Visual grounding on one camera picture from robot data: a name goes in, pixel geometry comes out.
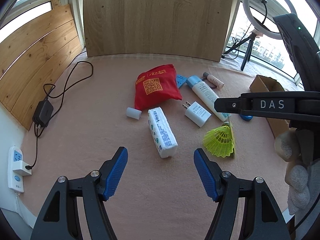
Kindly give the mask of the right white gloved hand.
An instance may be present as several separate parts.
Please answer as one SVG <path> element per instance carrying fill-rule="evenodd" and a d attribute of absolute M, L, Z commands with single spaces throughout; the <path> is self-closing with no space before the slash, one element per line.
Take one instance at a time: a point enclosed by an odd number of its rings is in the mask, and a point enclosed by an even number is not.
<path fill-rule="evenodd" d="M 274 149 L 287 162 L 285 183 L 289 185 L 289 214 L 305 214 L 319 195 L 319 150 L 308 130 L 288 130 L 276 137 Z"/>

